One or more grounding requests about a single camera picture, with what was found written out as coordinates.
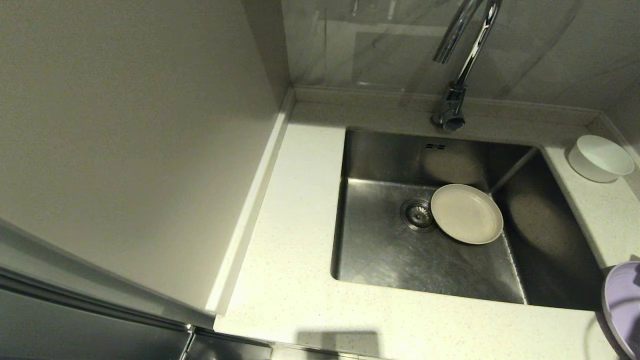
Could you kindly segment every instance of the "speckled quartz countertop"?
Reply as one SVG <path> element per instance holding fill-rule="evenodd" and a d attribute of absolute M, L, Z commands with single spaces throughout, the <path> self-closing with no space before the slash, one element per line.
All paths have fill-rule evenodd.
<path fill-rule="evenodd" d="M 397 99 L 385 105 L 379 99 L 337 101 L 335 93 L 327 94 L 328 101 L 298 95 L 216 331 L 396 360 L 617 359 L 593 312 L 335 280 L 330 266 L 346 127 L 451 135 L 432 127 L 420 108 L 391 106 Z M 593 183 L 566 162 L 566 149 L 589 133 L 586 124 L 594 113 L 467 106 L 467 125 L 453 137 L 538 146 L 601 266 L 640 255 L 640 202 L 627 182 Z M 547 118 L 531 121 L 535 116 Z M 558 124 L 555 118 L 565 120 Z"/>

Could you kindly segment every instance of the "purple bowl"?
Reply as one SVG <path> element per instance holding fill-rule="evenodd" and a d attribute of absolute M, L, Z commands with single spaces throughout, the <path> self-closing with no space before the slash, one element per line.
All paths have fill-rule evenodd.
<path fill-rule="evenodd" d="M 611 332 L 633 360 L 640 356 L 640 261 L 616 265 L 604 283 L 602 308 Z"/>

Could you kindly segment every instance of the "wall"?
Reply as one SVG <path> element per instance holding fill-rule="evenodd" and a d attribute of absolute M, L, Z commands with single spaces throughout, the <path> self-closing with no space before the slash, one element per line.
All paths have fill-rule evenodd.
<path fill-rule="evenodd" d="M 291 78 L 441 94 L 479 28 L 482 11 L 447 65 L 431 61 L 460 2 L 282 0 Z M 604 110 L 640 77 L 639 16 L 638 0 L 504 0 L 467 95 Z"/>
<path fill-rule="evenodd" d="M 0 218 L 203 307 L 289 84 L 280 3 L 3 1 L 0 24 Z"/>
<path fill-rule="evenodd" d="M 640 82 L 627 89 L 605 113 L 640 155 Z"/>

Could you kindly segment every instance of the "chrome faucet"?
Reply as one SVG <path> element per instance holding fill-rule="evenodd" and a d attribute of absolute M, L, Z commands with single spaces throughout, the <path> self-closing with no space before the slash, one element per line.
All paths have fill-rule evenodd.
<path fill-rule="evenodd" d="M 471 21 L 471 18 L 475 14 L 476 10 L 480 7 L 482 0 L 464 0 L 462 5 L 458 8 L 456 15 L 451 20 L 449 28 L 445 33 L 440 47 L 433 57 L 433 61 L 445 64 L 451 57 L 453 49 L 456 47 L 458 40 L 464 33 L 467 25 Z M 480 32 L 474 42 L 474 45 L 467 56 L 464 66 L 460 71 L 460 75 L 456 81 L 449 83 L 449 88 L 442 97 L 438 108 L 433 112 L 431 116 L 431 122 L 438 127 L 441 127 L 447 131 L 455 131 L 465 125 L 465 117 L 462 115 L 462 102 L 465 99 L 465 93 L 467 92 L 467 76 L 471 68 L 476 62 L 477 56 L 484 46 L 489 31 L 491 30 L 496 16 L 498 16 L 498 10 L 502 0 L 487 0 L 486 10 L 484 11 L 484 19 Z"/>

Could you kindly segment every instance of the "plate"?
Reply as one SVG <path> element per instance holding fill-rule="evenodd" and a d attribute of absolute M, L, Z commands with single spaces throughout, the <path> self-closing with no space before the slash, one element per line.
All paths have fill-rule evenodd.
<path fill-rule="evenodd" d="M 486 244 L 502 232 L 498 205 L 480 190 L 462 184 L 445 185 L 431 198 L 438 226 L 452 238 L 474 245 Z"/>
<path fill-rule="evenodd" d="M 616 265 L 607 275 L 602 309 L 613 336 L 627 353 L 640 356 L 640 261 Z"/>

